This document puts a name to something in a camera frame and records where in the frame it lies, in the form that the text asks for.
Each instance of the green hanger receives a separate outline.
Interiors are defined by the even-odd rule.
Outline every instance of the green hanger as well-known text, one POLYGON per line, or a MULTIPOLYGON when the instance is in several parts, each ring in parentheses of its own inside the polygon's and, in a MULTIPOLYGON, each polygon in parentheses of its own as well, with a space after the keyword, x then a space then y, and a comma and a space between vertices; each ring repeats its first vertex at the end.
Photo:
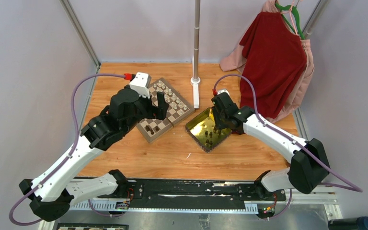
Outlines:
MULTIPOLYGON (((280 6, 280 4, 278 4, 277 2, 275 3, 275 6, 281 11, 289 11, 290 7, 291 7, 291 5, 280 6)), ((302 34, 302 31, 301 31, 301 27, 299 26, 299 13, 298 13, 297 8, 293 7, 291 9, 291 13, 293 14, 294 19, 296 20, 296 26, 297 26, 297 31, 298 31, 299 36, 301 37, 302 40, 305 40, 305 37, 304 37, 304 35, 302 34)), ((287 21, 287 19, 284 17, 284 15, 282 15, 282 16, 283 16, 283 19, 286 21, 287 25, 293 30, 293 32, 295 32, 294 29, 293 29, 293 26, 287 21)))

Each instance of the gold tray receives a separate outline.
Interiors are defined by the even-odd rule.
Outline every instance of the gold tray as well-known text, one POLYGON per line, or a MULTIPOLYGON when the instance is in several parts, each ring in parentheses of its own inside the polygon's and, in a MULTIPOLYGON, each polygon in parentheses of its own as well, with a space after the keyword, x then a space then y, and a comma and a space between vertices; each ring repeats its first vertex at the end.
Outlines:
POLYGON ((211 152, 232 133, 229 128, 215 129, 215 120, 211 107, 185 124, 185 130, 207 153, 211 152))

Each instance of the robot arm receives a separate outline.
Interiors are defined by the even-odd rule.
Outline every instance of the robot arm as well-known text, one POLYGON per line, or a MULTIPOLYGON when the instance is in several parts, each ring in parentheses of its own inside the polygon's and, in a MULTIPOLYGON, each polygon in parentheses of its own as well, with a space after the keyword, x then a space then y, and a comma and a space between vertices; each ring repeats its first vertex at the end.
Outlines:
POLYGON ((319 140, 313 138, 311 141, 307 141, 295 137, 264 118, 262 118, 262 123, 253 109, 247 106, 239 109, 227 91, 219 91, 212 98, 212 103, 214 104, 212 113, 217 128, 230 128, 234 133, 258 138, 279 152, 290 163, 289 168, 266 171, 257 178, 256 182, 262 189, 262 193, 259 194, 261 197, 267 196, 270 192, 287 188, 296 188, 302 193, 309 194, 329 174, 296 144, 298 142, 306 147, 325 165, 329 166, 324 147, 319 140))
POLYGON ((121 140, 142 119, 166 118, 168 104, 163 92, 157 92, 158 106, 153 106, 148 85, 151 77, 137 73, 130 84, 112 96, 110 104, 81 130, 78 144, 72 146, 43 174, 33 180, 24 179, 19 187, 23 194, 38 189, 28 198, 33 213, 46 221, 64 215, 68 209, 87 199, 125 192, 126 177, 119 170, 81 183, 70 181, 93 159, 121 140), (60 168, 65 158, 69 158, 60 168), (55 172, 43 185, 40 182, 55 172))

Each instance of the wooden table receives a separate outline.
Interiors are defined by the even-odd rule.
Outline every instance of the wooden table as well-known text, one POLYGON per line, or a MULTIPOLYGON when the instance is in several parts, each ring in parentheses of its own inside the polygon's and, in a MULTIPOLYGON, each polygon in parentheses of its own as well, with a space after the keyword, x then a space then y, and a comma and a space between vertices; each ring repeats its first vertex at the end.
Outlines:
MULTIPOLYGON (((153 81, 163 77, 189 102, 193 100, 191 64, 104 63, 100 72, 145 72, 150 74, 153 81)), ((135 128, 89 163, 80 176, 100 176, 109 170, 119 169, 128 178, 254 180, 266 170, 287 167, 287 162, 280 154, 253 137, 231 135, 212 152, 205 153, 186 133, 185 124, 212 105, 212 87, 219 77, 227 73, 222 72, 218 64, 201 64, 200 108, 193 115, 151 144, 135 128)), ((119 78, 99 77, 85 123, 98 115, 109 104, 111 96, 127 84, 127 81, 119 78)), ((234 102, 239 101, 236 77, 222 80, 217 89, 223 88, 229 90, 234 102)), ((297 135, 292 115, 276 125, 297 135)))

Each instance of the metal pole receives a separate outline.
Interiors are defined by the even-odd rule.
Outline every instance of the metal pole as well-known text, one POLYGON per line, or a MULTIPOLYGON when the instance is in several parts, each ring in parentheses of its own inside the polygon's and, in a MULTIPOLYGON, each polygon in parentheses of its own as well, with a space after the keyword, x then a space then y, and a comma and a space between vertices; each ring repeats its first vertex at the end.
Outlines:
POLYGON ((90 41, 88 41, 87 35, 84 33, 84 30, 82 29, 82 26, 80 22, 78 21, 77 15, 75 14, 71 3, 69 0, 60 0, 61 5, 63 5, 64 10, 66 11, 67 15, 70 18, 70 21, 72 25, 74 26, 75 30, 78 33, 78 36, 80 36, 80 39, 82 43, 84 44, 85 48, 87 49, 88 54, 90 55, 92 61, 97 67, 97 70, 99 70, 99 67, 101 65, 97 55, 95 54, 95 51, 90 44, 90 41))
MULTIPOLYGON (((314 8, 314 11, 312 12, 310 18, 307 21, 307 24, 305 24, 304 29, 302 30, 305 39, 308 39, 309 36, 312 34, 312 31, 318 22, 318 19, 321 17, 326 5, 328 4, 329 0, 319 0, 317 5, 314 8)), ((299 136, 304 139, 310 139, 309 132, 307 131, 307 125, 305 124, 305 120, 302 115, 302 110, 300 107, 298 107, 294 112, 294 121, 296 122, 297 130, 299 133, 299 136)))
POLYGON ((312 30, 317 24, 318 19, 321 17, 328 2, 329 0, 319 0, 318 1, 317 5, 315 6, 314 11, 312 12, 310 18, 307 21, 307 24, 305 24, 304 29, 302 30, 305 38, 308 38, 312 34, 312 30))
POLYGON ((199 15, 201 8, 201 0, 195 0, 195 24, 194 24, 194 62, 193 62, 193 78, 198 80, 198 61, 199 61, 199 15))

